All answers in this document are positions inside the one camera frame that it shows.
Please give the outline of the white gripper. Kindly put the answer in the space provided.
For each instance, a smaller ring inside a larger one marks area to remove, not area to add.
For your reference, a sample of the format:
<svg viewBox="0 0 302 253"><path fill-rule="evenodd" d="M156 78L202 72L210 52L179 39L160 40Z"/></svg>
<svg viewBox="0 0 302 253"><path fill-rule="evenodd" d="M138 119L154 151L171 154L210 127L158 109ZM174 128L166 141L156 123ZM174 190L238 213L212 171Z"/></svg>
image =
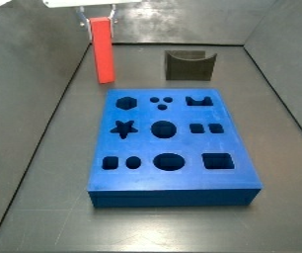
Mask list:
<svg viewBox="0 0 302 253"><path fill-rule="evenodd" d="M113 26L115 26L115 15L118 11L116 4L124 3L139 3L143 0L43 0L44 4L49 8L63 8L63 7L77 7L76 14L80 21L80 27L87 30L88 39L92 42L92 33L91 33L91 24L89 19L85 17L84 14L84 7L83 6L95 6L95 5L111 5L111 12L109 12L109 26L111 26L111 38L115 35Z"/></svg>

